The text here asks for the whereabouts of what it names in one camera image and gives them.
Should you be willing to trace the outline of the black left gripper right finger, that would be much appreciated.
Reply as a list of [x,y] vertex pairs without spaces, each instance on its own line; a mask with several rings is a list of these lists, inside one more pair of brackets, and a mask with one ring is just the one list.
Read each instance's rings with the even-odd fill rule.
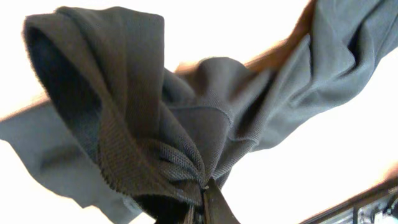
[[204,224],[240,224],[214,179],[208,181],[202,196]]

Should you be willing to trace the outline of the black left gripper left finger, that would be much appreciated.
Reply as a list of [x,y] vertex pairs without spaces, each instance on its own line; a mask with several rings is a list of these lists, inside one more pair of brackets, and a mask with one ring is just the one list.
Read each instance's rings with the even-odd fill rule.
[[195,206],[172,204],[165,207],[157,217],[155,224],[194,224]]

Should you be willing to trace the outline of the black t-shirt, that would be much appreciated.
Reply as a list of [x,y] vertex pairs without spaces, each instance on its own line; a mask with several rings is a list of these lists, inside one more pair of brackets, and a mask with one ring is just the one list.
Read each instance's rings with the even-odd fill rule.
[[358,95],[397,47],[397,2],[313,1],[251,68],[228,57],[164,66],[164,18],[123,7],[28,16],[23,39],[50,101],[1,123],[30,175],[112,222],[221,190],[247,153]]

